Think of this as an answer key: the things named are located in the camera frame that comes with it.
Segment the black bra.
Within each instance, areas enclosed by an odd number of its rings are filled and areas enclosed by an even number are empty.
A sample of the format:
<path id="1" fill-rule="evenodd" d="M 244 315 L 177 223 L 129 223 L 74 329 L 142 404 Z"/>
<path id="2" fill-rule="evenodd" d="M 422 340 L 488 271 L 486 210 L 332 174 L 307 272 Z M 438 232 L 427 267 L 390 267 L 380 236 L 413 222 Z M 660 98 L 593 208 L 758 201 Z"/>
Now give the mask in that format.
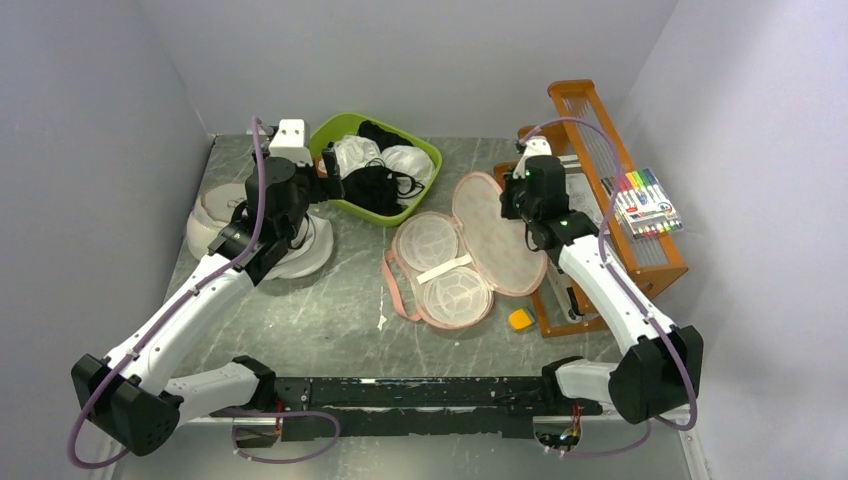
<path id="1" fill-rule="evenodd" d="M 345 201 L 381 216 L 401 214 L 401 201 L 414 199 L 424 189 L 412 176 L 382 165 L 356 170 L 342 181 Z"/>

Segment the floral mesh laundry bag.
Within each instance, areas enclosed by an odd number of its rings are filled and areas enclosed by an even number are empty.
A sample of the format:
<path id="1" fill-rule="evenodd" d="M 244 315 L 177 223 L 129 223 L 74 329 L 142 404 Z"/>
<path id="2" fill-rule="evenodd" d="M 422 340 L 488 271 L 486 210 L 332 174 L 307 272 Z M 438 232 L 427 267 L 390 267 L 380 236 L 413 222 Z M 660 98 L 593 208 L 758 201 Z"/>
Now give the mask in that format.
<path id="1" fill-rule="evenodd" d="M 456 185 L 451 212 L 423 212 L 398 228 L 381 269 L 398 315 L 443 330 L 481 322 L 496 295 L 525 297 L 548 260 L 525 244 L 524 223 L 500 213 L 502 188 L 473 171 Z"/>

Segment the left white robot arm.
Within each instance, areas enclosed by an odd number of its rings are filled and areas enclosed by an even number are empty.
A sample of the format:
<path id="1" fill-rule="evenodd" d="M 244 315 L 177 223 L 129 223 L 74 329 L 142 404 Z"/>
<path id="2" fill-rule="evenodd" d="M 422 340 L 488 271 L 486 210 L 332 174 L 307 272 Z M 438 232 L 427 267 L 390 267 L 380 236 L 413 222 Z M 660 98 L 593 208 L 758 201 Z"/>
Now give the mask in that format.
<path id="1" fill-rule="evenodd" d="M 309 206 L 343 197 L 332 153 L 324 154 L 324 164 L 321 173 L 311 163 L 258 156 L 244 200 L 190 279 L 119 346 L 101 358 L 86 354 L 72 367 L 81 406 L 76 429 L 89 421 L 126 453 L 146 456 L 190 420 L 230 407 L 261 416 L 278 406 L 274 371 L 247 355 L 198 375 L 174 372 L 230 304 L 305 246 Z"/>

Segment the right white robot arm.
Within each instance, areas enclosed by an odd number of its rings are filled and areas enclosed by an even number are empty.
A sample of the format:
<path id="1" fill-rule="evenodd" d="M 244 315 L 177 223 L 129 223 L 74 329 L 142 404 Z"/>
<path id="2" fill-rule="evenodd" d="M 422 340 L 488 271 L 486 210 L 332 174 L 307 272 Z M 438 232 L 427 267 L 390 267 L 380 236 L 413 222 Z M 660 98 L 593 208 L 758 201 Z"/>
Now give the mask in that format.
<path id="1" fill-rule="evenodd" d="M 604 234 L 587 214 L 571 208 L 566 172 L 552 155 L 523 158 L 504 176 L 501 214 L 525 223 L 533 252 L 545 252 L 587 294 L 622 353 L 617 363 L 569 358 L 543 369 L 542 406 L 562 414 L 577 399 L 609 404 L 631 424 L 663 420 L 688 406 L 688 430 L 697 420 L 704 342 L 692 326 L 680 328 L 658 308 L 611 255 Z"/>

